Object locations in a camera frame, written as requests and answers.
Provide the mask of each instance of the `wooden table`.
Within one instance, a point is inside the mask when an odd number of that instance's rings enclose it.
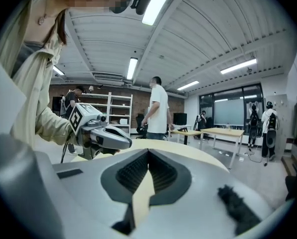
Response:
[[[235,140],[236,140],[235,149],[234,149],[234,153],[233,153],[233,156],[232,156],[232,160],[230,161],[230,164],[229,164],[229,167],[228,167],[229,169],[232,169],[236,153],[239,154],[239,152],[240,152],[240,146],[242,145],[242,139],[243,139],[244,131],[243,130],[237,130],[237,129],[226,129],[226,128],[214,127],[214,128],[202,129],[201,133],[202,133],[201,136],[200,136],[201,141],[200,141],[200,144],[199,144],[199,149],[200,150],[202,150],[204,133],[212,134],[214,136],[213,148],[215,148],[216,135],[218,135],[218,134],[235,138]]]
[[[187,145],[187,139],[189,136],[195,136],[202,134],[200,131],[194,131],[194,130],[188,130],[187,132],[184,131],[178,131],[178,130],[172,130],[173,133],[177,133],[178,135],[183,135],[184,136],[184,145]]]
[[[149,149],[149,148],[173,152],[174,154],[177,154],[177,155],[182,155],[188,158],[196,159],[198,161],[216,165],[229,173],[228,169],[221,162],[219,162],[219,160],[207,154],[206,152],[193,148],[191,146],[187,146],[184,144],[171,142],[171,141],[134,139],[131,148],[121,150],[116,155],[121,155],[125,152],[135,150],[135,149]],[[95,159],[105,158],[105,157],[114,158],[114,156],[110,154],[100,153],[95,157]],[[87,160],[77,156],[71,162],[77,162],[77,161],[87,161]],[[135,191],[132,197],[133,215],[134,215],[136,226],[139,226],[139,224],[145,219],[145,217],[149,213],[149,199],[154,194],[155,194],[155,191],[154,191],[153,179],[150,172],[147,171],[140,186]]]
[[[174,125],[174,129],[181,129],[183,127],[186,127],[187,129],[192,129],[192,125]],[[171,133],[171,130],[168,130],[168,140],[170,141],[170,133]]]

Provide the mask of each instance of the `fluorescent light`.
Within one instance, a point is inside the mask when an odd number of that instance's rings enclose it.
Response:
[[[220,99],[220,100],[215,100],[215,102],[222,102],[222,101],[228,101],[228,99]]]
[[[58,73],[59,75],[64,75],[64,73],[57,67],[53,66],[53,70]]]
[[[152,26],[166,0],[151,0],[145,11],[142,23]]]
[[[224,70],[221,70],[220,72],[222,74],[227,74],[229,72],[232,72],[232,71],[235,71],[237,69],[241,69],[243,67],[250,66],[250,65],[253,65],[253,64],[257,64],[257,59],[256,58],[254,58],[252,60],[249,60],[249,61],[246,61],[244,63],[238,64],[236,66],[232,66],[232,67],[226,68]]]
[[[183,89],[186,89],[186,88],[188,88],[188,87],[190,87],[190,86],[193,86],[193,85],[195,85],[195,84],[197,84],[197,83],[199,83],[199,82],[198,82],[198,81],[191,82],[191,83],[189,83],[189,84],[186,84],[186,85],[183,86],[183,87],[178,88],[177,90],[183,90]]]
[[[256,98],[256,97],[257,97],[257,95],[245,96],[245,99],[247,99],[247,98]]]
[[[135,68],[137,66],[137,63],[138,63],[138,59],[137,58],[131,58],[130,59],[128,76],[127,76],[127,79],[128,80],[131,80],[132,79],[134,70],[135,70]]]

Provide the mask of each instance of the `white t-shirt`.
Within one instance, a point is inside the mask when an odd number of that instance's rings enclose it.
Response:
[[[168,96],[165,89],[160,85],[155,85],[152,88],[152,93],[150,95],[150,100],[149,100],[149,110],[151,110],[153,102],[159,102],[159,108],[148,119],[148,132],[149,133],[166,133]]]
[[[263,113],[262,122],[263,122],[263,131],[264,131],[264,133],[267,133],[267,131],[268,131],[267,123],[268,123],[269,117],[270,117],[270,115],[272,113],[274,113],[276,117],[278,116],[277,112],[275,110],[273,110],[273,109],[268,109],[267,111],[265,111]]]

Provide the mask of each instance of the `brick wall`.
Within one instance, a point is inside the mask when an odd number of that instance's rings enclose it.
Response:
[[[89,89],[89,85],[85,86],[86,91]],[[49,107],[52,108],[52,98],[59,97],[60,95],[66,95],[69,90],[73,90],[75,85],[50,85],[49,88]],[[112,95],[116,96],[131,96],[133,95],[133,105],[132,105],[132,116],[131,116],[131,128],[137,128],[136,116],[138,114],[144,114],[145,109],[149,107],[149,98],[150,93],[139,91],[139,90],[131,90],[131,89],[123,89],[123,88],[109,88],[109,87],[102,87],[102,89],[94,89],[93,93],[97,94],[108,94],[112,92]],[[84,103],[107,103],[106,99],[95,99],[93,98],[80,98],[80,100]],[[173,117],[173,113],[183,113],[184,112],[184,99],[175,98],[175,97],[168,97],[168,105],[169,110],[171,112],[171,116]],[[106,112],[106,108],[97,107],[102,112]]]

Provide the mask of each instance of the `window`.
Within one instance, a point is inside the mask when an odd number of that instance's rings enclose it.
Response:
[[[244,128],[243,90],[234,89],[214,94],[214,126]]]
[[[259,119],[262,118],[264,103],[260,84],[240,87],[227,91],[200,96],[199,109],[206,111],[211,118],[208,127],[230,126],[232,129],[245,130],[249,135],[249,122],[252,105],[257,107]],[[262,134],[262,123],[258,123],[258,136]]]

